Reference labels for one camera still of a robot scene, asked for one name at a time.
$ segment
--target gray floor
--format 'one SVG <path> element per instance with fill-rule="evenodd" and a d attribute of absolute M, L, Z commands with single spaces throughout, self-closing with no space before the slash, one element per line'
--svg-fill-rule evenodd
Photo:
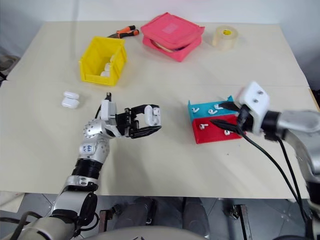
<path fill-rule="evenodd" d="M 96 212 L 109 209 L 114 204 L 126 205 L 135 198 L 134 196 L 99 196 Z M 45 216 L 50 212 L 55 199 L 54 194 L 27 193 L 17 213 L 0 211 L 0 216 L 19 219 L 26 211 L 34 211 Z M 240 220 L 232 220 L 223 213 L 225 199 L 202 198 L 201 200 L 208 214 L 212 240 L 243 239 Z M 232 201 L 234 204 L 247 206 L 254 240 L 271 240 L 282 235 L 304 235 L 304 223 L 297 203 L 284 199 L 232 199 Z M 108 229 L 111 229 L 113 224 L 114 220 L 108 221 Z M 15 227 L 15 224 L 1 222 L 0 238 L 12 233 Z M 92 236 L 97 232 L 98 227 L 82 232 L 79 239 Z"/>

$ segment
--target black cable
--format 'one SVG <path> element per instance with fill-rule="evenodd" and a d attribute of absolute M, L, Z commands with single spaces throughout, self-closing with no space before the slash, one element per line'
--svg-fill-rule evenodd
<path fill-rule="evenodd" d="M 8 75 L 4 75 L 2 72 L 0 72 L 0 77 L 3 78 L 2 81 L 7 80 Z"/>
<path fill-rule="evenodd" d="M 18 223 L 18 226 L 16 226 L 16 229 L 14 230 L 14 233 L 12 234 L 10 240 L 17 240 L 22 229 L 24 228 L 24 225 L 26 224 L 27 222 L 27 217 L 28 216 L 32 216 L 32 217 L 35 217 L 37 219 L 40 219 L 42 218 L 42 216 L 40 216 L 38 213 L 35 213 L 33 211 L 27 211 L 25 212 L 22 217 L 20 218 L 20 221 Z"/>
<path fill-rule="evenodd" d="M 96 217 L 95 224 L 93 226 L 91 226 L 91 227 L 88 227 L 88 228 L 80 228 L 80 231 L 83 231 L 83 232 L 90 231 L 90 230 L 94 229 L 98 225 L 98 223 L 100 221 L 99 215 L 96 212 L 94 213 L 94 215 Z"/>
<path fill-rule="evenodd" d="M 285 145 L 284 145 L 283 141 L 279 137 L 277 137 L 277 141 L 279 142 L 279 144 L 281 146 L 281 149 L 283 151 L 283 155 L 284 155 L 286 164 L 288 165 L 288 168 L 289 168 L 292 180 L 293 180 L 293 184 L 294 184 L 294 187 L 295 187 L 295 191 L 296 191 L 296 194 L 297 194 L 297 198 L 298 198 L 297 203 L 299 205 L 302 218 L 303 218 L 304 222 L 306 223 L 307 219 L 309 217 L 308 217 L 307 213 L 304 211 L 304 206 L 303 206 L 303 203 L 302 203 L 302 198 L 301 198 L 301 194 L 300 194 L 300 190 L 299 190 L 299 186 L 298 186 L 298 183 L 297 183 L 297 180 L 296 180 L 295 173 L 294 173 L 294 171 L 292 169 L 292 166 L 291 166 L 290 160 L 288 158 L 288 154 L 287 154 L 287 151 L 286 151 L 286 148 L 285 148 Z"/>
<path fill-rule="evenodd" d="M 101 110 L 101 105 L 99 106 L 98 110 L 96 111 L 96 114 L 95 114 L 95 117 L 94 117 L 95 119 L 98 118 L 100 110 Z"/>
<path fill-rule="evenodd" d="M 19 223 L 19 219 L 16 218 L 12 218 L 12 217 L 0 217 L 0 222 L 5 222 L 5 223 L 11 223 L 11 224 L 18 224 Z"/>
<path fill-rule="evenodd" d="M 245 133 L 244 131 L 239 127 L 237 126 L 237 131 L 238 133 L 245 139 L 247 140 L 250 144 L 252 144 L 253 146 L 255 146 L 257 149 L 259 149 L 261 152 L 264 153 L 264 155 L 266 155 L 270 160 L 271 162 L 276 166 L 276 168 L 280 171 L 282 177 L 284 178 L 286 184 L 288 185 L 294 199 L 298 202 L 298 197 L 293 189 L 293 187 L 291 186 L 285 172 L 282 170 L 282 168 L 280 167 L 280 165 L 276 162 L 276 160 L 266 151 L 264 150 L 260 145 L 258 145 L 257 143 L 255 143 L 253 140 L 251 140 Z"/>

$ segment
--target orange screwdriver handle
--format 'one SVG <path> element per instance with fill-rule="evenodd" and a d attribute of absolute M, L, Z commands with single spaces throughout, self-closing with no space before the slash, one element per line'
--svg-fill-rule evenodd
<path fill-rule="evenodd" d="M 136 29 L 136 26 L 135 25 L 132 25 L 132 26 L 127 26 L 125 27 L 124 29 L 121 29 L 121 30 L 118 30 L 116 31 L 117 34 L 124 34 L 124 33 L 128 33 L 132 30 L 135 30 Z"/>
<path fill-rule="evenodd" d="M 125 33 L 120 33 L 118 36 L 119 39 L 122 39 L 124 37 L 130 37 L 130 36 L 136 36 L 139 34 L 139 30 L 136 29 L 136 30 L 133 30 L 131 32 L 125 32 Z"/>

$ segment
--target teal box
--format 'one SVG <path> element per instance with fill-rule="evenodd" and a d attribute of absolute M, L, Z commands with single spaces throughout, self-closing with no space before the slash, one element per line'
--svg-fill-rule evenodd
<path fill-rule="evenodd" d="M 190 100 L 188 102 L 188 112 L 190 116 L 191 123 L 194 119 L 207 118 L 207 117 L 217 117 L 222 115 L 236 114 L 236 111 L 231 111 L 228 109 L 215 109 L 215 105 L 219 105 L 225 102 L 233 102 L 234 99 L 232 96 L 229 96 L 226 101 L 213 101 L 207 103 L 199 103 L 199 104 L 191 104 Z M 193 112 L 192 108 L 199 109 L 197 112 Z M 209 114 L 208 111 L 213 110 L 213 112 L 217 111 L 214 114 Z"/>

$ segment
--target white wall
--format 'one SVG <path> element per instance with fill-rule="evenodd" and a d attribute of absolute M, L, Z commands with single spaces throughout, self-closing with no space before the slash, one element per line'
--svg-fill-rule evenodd
<path fill-rule="evenodd" d="M 21 56 L 43 21 L 279 23 L 311 87 L 320 88 L 320 0 L 0 0 L 0 46 Z"/>

